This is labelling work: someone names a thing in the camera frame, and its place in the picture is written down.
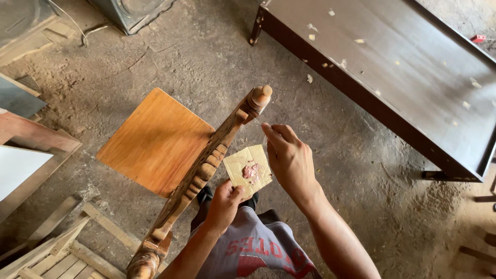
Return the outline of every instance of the right hand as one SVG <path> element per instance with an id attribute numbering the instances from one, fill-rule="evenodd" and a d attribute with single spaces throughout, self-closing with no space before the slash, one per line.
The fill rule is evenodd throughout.
<path id="1" fill-rule="evenodd" d="M 267 136 L 270 168 L 293 201 L 301 207 L 322 197 L 310 147 L 298 139 L 288 125 L 263 123 L 262 129 Z"/>

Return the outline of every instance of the table top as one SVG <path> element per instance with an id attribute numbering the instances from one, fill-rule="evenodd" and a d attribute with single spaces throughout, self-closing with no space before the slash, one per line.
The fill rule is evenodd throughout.
<path id="1" fill-rule="evenodd" d="M 494 145 L 496 63 L 412 1 L 269 0 L 262 6 L 477 172 Z"/>

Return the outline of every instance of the red object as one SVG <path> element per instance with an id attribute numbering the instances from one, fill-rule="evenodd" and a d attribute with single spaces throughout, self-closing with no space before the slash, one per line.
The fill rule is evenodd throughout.
<path id="1" fill-rule="evenodd" d="M 484 35 L 475 35 L 470 40 L 474 43 L 482 43 L 486 40 L 486 37 Z"/>

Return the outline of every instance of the hand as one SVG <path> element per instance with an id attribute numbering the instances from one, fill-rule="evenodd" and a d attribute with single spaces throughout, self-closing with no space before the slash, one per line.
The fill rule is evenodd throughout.
<path id="1" fill-rule="evenodd" d="M 245 190 L 242 186 L 233 191 L 233 183 L 227 180 L 215 189 L 214 198 L 210 202 L 207 218 L 203 226 L 217 233 L 220 237 L 233 222 L 238 205 L 242 202 Z"/>
<path id="2" fill-rule="evenodd" d="M 323 190 L 315 179 L 310 147 L 288 125 L 263 123 L 262 129 L 267 136 L 270 168 L 298 207 L 321 198 Z"/>

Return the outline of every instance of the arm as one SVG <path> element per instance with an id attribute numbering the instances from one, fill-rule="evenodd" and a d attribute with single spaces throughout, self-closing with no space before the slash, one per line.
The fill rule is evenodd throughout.
<path id="1" fill-rule="evenodd" d="M 196 277 L 215 243 L 236 216 L 245 191 L 243 187 L 237 187 L 234 191 L 232 189 L 230 180 L 217 187 L 205 223 L 158 279 Z"/>
<path id="2" fill-rule="evenodd" d="M 380 278 L 358 238 L 327 201 L 315 179 L 310 147 L 287 125 L 262 124 L 270 168 L 305 214 L 320 255 L 338 278 Z"/>

